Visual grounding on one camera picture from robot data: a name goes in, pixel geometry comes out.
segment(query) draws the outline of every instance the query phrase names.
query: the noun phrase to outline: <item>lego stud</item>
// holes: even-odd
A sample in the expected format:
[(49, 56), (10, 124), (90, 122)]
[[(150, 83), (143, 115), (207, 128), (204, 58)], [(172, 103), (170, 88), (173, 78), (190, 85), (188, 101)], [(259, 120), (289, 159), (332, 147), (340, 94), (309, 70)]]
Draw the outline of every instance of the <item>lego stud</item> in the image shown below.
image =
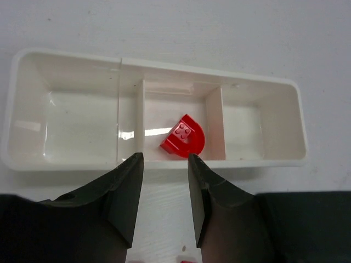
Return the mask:
[(205, 134), (189, 115), (184, 115), (160, 145), (170, 154), (187, 158), (190, 153), (199, 155), (205, 146)]

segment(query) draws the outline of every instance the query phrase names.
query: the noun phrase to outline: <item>white table surface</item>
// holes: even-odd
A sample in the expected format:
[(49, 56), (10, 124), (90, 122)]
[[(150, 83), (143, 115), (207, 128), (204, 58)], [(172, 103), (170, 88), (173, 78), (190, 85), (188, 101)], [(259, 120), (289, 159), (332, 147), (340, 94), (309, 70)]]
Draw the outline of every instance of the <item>white table surface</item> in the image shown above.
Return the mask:
[[(250, 193), (350, 190), (350, 14), (349, 0), (2, 0), (0, 128), (11, 58), (27, 47), (289, 78), (301, 89), (309, 163), (219, 174)], [(0, 163), (0, 192), (52, 199), (99, 175), (16, 173)], [(187, 182), (186, 170), (144, 173), (127, 262), (201, 262)]]

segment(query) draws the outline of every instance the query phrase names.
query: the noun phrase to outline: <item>white background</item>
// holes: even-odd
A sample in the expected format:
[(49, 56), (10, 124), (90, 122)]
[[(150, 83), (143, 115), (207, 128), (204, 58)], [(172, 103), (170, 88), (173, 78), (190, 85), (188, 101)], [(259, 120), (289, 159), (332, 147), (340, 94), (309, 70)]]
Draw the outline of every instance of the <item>white background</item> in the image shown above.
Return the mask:
[[(301, 89), (309, 163), (218, 172), (250, 193), (350, 190), (350, 14), (349, 0), (1, 0), (0, 128), (11, 58), (27, 47), (289, 78)], [(99, 175), (16, 173), (0, 163), (0, 191), (52, 199)], [(201, 261), (187, 182), (185, 170), (144, 173), (127, 262)]]

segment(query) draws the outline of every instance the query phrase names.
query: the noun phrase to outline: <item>white plastic tray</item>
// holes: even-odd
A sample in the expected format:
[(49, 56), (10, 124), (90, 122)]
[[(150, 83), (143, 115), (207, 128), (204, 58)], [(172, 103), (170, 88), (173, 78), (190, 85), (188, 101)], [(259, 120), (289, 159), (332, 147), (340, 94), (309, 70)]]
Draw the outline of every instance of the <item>white plastic tray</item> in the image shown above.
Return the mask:
[(13, 59), (1, 154), (14, 170), (109, 170), (134, 152), (145, 168), (185, 168), (159, 147), (189, 114), (211, 168), (302, 165), (297, 85), (136, 59), (25, 49)]

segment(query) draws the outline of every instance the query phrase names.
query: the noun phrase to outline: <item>small red piece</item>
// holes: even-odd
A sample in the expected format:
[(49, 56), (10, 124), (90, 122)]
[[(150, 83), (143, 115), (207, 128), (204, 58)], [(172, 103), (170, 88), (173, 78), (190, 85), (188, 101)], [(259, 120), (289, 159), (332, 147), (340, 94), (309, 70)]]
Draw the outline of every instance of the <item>small red piece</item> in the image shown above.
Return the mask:
[(186, 114), (173, 127), (160, 146), (168, 153), (184, 158), (187, 158), (190, 153), (199, 155), (205, 146), (205, 134), (200, 125)]

